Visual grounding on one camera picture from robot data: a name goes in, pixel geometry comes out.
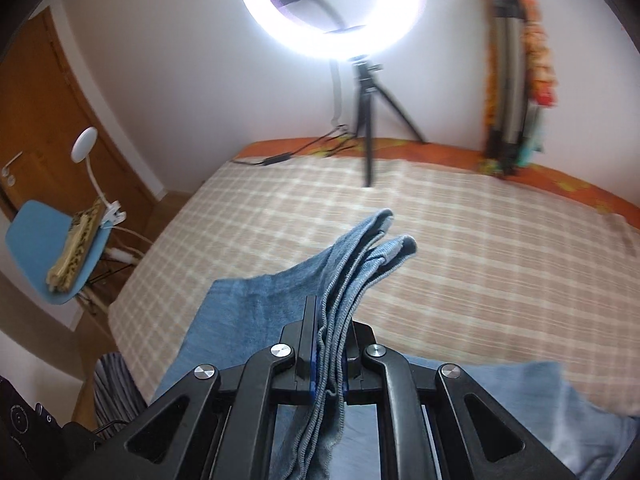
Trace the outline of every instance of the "blue chair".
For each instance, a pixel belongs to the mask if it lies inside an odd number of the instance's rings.
[[[98,263],[111,232],[109,224],[98,229],[78,278],[68,292],[50,292],[47,272],[62,254],[70,226],[71,216],[29,200],[20,208],[4,237],[11,256],[31,286],[51,304],[66,303],[80,292]]]

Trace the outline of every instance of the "beige plaid fabric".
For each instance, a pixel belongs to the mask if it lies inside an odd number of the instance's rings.
[[[356,313],[380,342],[462,364],[560,361],[597,405],[640,413],[640,235],[622,218],[404,160],[376,161],[374,188],[362,179],[361,159],[306,156],[226,164],[202,186],[110,310],[145,399],[214,280],[287,269],[389,207],[418,255]]]

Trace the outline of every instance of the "wooden door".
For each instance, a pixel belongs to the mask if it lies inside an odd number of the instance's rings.
[[[156,200],[82,95],[46,9],[25,23],[0,64],[0,168],[22,152],[8,168],[11,177],[0,176],[5,202],[18,210],[36,199],[69,215],[88,208],[97,193],[84,162],[70,158],[88,126],[98,129],[91,152],[98,184],[127,212],[123,226],[142,232]]]

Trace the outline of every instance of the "ring light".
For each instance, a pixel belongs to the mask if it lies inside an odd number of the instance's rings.
[[[300,54],[346,60],[374,54],[400,40],[417,21],[426,0],[376,0],[364,26],[331,34],[285,15],[273,0],[244,0],[255,21],[270,36]]]

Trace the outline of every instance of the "silver screw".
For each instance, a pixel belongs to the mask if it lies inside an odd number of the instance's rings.
[[[451,363],[444,365],[442,368],[442,374],[447,378],[447,379],[457,379],[458,377],[460,377],[460,367],[457,365],[453,365]]]
[[[195,375],[199,379],[210,379],[216,373],[216,369],[213,365],[199,365],[196,366],[193,371],[193,375]]]
[[[373,345],[367,346],[366,352],[367,355],[371,357],[382,357],[384,354],[386,354],[386,348],[382,345],[379,345],[378,343],[375,343]]]
[[[271,347],[271,354],[276,357],[286,357],[291,353],[291,347],[284,343],[278,343]]]

